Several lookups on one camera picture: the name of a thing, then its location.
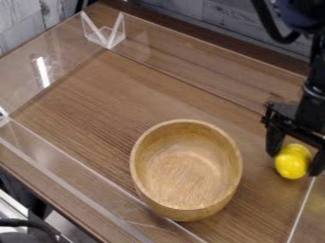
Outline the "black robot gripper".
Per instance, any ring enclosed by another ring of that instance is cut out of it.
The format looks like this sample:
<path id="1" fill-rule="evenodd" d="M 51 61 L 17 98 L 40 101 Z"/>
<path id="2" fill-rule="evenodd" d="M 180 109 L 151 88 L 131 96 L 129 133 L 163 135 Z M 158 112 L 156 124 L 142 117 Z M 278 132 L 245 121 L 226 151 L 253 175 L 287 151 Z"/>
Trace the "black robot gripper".
<path id="1" fill-rule="evenodd" d="M 274 157 L 283 145 L 285 137 L 290 136 L 317 147 L 309 154 L 309 176 L 318 177 L 325 171 L 325 138 L 303 127 L 295 120 L 297 105 L 293 103 L 267 102 L 262 123 L 266 128 L 265 150 Z"/>

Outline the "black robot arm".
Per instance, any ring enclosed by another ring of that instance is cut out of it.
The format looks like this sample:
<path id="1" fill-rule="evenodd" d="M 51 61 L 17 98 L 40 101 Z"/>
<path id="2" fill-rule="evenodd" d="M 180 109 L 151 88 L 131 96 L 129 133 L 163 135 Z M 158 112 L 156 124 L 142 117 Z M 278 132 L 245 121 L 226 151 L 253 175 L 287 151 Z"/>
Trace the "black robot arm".
<path id="1" fill-rule="evenodd" d="M 291 32 L 283 36 L 273 22 L 263 0 L 251 0 L 271 39 L 293 43 L 301 35 L 313 38 L 310 72 L 302 85 L 298 103 L 269 102 L 262 123 L 266 128 L 265 150 L 270 157 L 279 153 L 286 136 L 313 146 L 317 153 L 307 168 L 310 177 L 325 171 L 325 0 L 275 0 L 285 25 Z"/>

